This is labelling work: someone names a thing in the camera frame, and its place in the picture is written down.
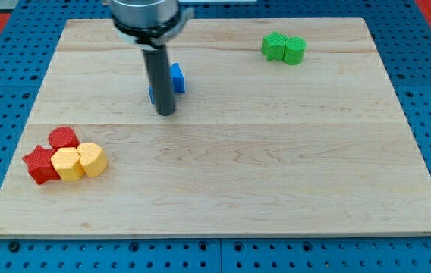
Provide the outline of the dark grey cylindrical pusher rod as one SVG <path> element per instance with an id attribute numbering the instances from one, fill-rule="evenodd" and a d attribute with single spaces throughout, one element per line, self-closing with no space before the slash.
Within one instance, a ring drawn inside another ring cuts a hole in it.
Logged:
<path id="1" fill-rule="evenodd" d="M 174 114 L 176 103 L 166 47 L 155 50 L 143 49 L 142 53 L 156 112 L 161 116 Z"/>

